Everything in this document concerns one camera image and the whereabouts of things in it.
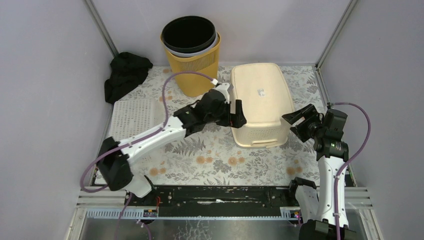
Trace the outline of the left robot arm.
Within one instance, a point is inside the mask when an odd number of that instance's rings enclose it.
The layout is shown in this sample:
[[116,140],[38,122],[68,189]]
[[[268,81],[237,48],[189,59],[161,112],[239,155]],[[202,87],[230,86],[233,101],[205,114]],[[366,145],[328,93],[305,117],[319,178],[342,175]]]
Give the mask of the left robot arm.
[[202,131],[207,124],[239,129],[247,123],[240,99],[229,100],[225,90],[210,90],[200,100],[175,111],[164,123],[127,139],[106,138],[96,167],[111,191],[126,190],[144,206],[152,204],[155,192],[146,176],[136,177],[135,165],[152,151]]

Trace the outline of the black round bucket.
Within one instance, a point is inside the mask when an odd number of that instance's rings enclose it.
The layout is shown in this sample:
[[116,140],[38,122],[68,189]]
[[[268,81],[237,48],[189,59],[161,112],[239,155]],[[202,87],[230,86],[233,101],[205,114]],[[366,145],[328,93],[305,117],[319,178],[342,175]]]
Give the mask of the black round bucket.
[[161,32],[162,42],[170,50],[191,54],[208,48],[216,39],[215,25],[196,15],[182,16],[167,23]]

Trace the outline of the yellow plastic waste basket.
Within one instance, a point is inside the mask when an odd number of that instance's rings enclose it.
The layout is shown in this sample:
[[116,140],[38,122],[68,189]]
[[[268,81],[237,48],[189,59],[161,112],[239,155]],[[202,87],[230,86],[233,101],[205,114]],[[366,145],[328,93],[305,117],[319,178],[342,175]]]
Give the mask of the yellow plastic waste basket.
[[221,44],[219,33],[213,43],[208,51],[190,57],[175,55],[166,46],[163,47],[172,72],[182,73],[174,78],[184,95],[198,97],[214,87],[207,77],[215,79],[218,75]]

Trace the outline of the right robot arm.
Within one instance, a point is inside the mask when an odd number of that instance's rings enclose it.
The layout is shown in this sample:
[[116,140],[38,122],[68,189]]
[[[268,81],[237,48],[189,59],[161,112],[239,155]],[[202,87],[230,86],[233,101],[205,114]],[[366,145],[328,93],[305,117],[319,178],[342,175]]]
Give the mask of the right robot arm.
[[313,104],[284,114],[290,130],[302,141],[314,141],[313,149],[319,168],[319,186],[304,178],[291,180],[287,201],[300,206],[303,221],[300,240],[355,240],[345,208],[344,178],[349,147],[342,141],[347,114],[329,109],[319,113]]

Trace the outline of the cream large container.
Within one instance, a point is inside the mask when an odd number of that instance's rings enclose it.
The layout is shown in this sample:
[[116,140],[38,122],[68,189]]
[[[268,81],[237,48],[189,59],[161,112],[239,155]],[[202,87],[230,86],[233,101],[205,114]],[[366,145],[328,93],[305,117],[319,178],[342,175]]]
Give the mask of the cream large container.
[[232,68],[232,100],[241,100],[246,124],[232,128],[243,148],[272,148],[285,144],[290,124],[282,116],[295,111],[289,86],[275,63],[249,63]]

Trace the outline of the white perforated basket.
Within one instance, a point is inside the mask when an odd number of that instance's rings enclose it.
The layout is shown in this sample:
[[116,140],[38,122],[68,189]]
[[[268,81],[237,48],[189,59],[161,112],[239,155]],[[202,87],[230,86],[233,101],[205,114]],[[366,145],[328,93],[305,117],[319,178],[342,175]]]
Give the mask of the white perforated basket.
[[113,105],[107,136],[116,141],[127,139],[161,124],[164,119],[165,109],[158,100],[119,100]]

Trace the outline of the grey bucket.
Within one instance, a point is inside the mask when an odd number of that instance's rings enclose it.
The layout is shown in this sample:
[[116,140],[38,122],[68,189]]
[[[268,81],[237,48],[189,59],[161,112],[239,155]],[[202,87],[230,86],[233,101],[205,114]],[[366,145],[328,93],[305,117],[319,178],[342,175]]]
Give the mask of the grey bucket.
[[195,57],[195,56],[199,56],[199,55],[202,55],[202,54],[207,53],[208,51],[210,51],[212,48],[214,48],[214,47],[217,45],[217,43],[218,43],[219,39],[220,39],[220,37],[219,37],[219,33],[218,33],[218,32],[216,32],[215,39],[214,39],[214,41],[211,43],[211,45],[210,45],[210,46],[208,46],[207,48],[205,48],[205,49],[203,49],[203,50],[200,50],[200,51],[197,51],[197,52],[193,52],[193,53],[183,53],[183,52],[178,52],[178,51],[171,50],[169,47],[167,47],[167,46],[164,44],[164,42],[162,42],[162,45],[163,45],[163,47],[164,47],[164,48],[165,48],[165,49],[166,49],[169,53],[171,53],[171,54],[172,54],[172,55],[174,55],[174,56],[177,56],[177,57],[180,57],[180,58],[190,58],[190,57]]

